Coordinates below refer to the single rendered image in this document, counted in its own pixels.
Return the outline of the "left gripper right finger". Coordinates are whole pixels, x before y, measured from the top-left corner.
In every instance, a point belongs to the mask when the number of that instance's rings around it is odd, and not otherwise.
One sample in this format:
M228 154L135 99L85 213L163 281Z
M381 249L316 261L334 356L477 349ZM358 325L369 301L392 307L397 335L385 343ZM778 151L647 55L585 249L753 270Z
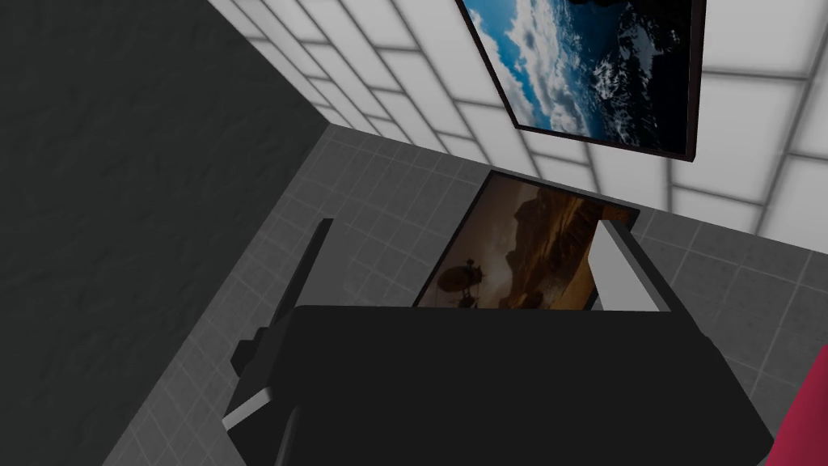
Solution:
M602 219L597 225L588 262L602 305L613 311L686 313L632 233L620 222Z

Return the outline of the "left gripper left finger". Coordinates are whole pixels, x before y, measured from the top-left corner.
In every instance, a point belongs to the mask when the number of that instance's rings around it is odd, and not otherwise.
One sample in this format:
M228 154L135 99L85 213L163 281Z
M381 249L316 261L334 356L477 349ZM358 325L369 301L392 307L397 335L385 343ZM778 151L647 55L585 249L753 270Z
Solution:
M305 252L301 256L301 259L288 282L288 286L285 288L285 292L282 295L280 302L275 309L273 318L270 320L271 325L275 324L283 314L296 306L298 298L305 287L306 280L310 275L320 248L322 247L332 224L333 218L323 218L319 222L314 234L311 236L310 242L306 246Z

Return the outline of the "brown desert landscape picture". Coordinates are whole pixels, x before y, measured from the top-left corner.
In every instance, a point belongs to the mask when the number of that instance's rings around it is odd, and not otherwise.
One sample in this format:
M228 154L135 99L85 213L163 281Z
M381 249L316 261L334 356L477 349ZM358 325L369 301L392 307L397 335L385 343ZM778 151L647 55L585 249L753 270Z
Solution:
M417 307L589 310L589 248L603 220L632 230L633 205L491 171L426 279Z

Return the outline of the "blue sky and clouds picture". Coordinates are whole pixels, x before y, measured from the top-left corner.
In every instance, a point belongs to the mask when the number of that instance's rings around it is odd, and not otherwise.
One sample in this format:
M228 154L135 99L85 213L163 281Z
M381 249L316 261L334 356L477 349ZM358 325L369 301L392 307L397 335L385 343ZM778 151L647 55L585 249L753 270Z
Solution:
M513 126L696 156L707 0L454 0Z

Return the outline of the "red rounded object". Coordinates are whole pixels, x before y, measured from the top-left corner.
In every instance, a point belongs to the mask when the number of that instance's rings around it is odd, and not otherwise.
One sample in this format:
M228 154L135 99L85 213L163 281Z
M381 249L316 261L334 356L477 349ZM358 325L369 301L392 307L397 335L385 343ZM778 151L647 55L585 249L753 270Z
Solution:
M828 345L810 367L765 466L828 466Z

